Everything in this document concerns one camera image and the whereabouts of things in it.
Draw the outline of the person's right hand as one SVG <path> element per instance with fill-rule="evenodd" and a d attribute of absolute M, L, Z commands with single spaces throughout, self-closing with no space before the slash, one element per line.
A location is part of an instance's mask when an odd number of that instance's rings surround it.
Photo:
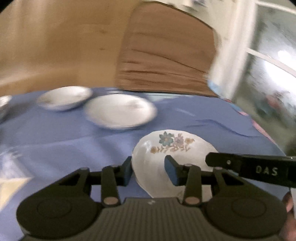
<path fill-rule="evenodd" d="M 280 231 L 283 240 L 295 241 L 296 239 L 296 219 L 293 212 L 293 199 L 290 192 L 283 197 L 283 203 L 287 210 L 287 220 Z"/>

